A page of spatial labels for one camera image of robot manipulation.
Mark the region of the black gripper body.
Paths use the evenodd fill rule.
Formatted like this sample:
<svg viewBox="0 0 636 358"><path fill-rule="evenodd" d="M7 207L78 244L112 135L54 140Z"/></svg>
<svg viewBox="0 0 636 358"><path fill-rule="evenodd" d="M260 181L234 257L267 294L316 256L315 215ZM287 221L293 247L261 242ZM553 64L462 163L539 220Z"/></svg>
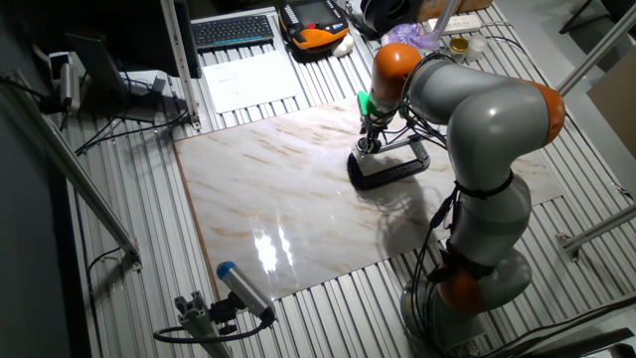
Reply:
<svg viewBox="0 0 636 358"><path fill-rule="evenodd" d="M387 120L385 118L361 118L361 130L360 134L363 135L367 141L374 141L378 136L387 129Z"/></svg>

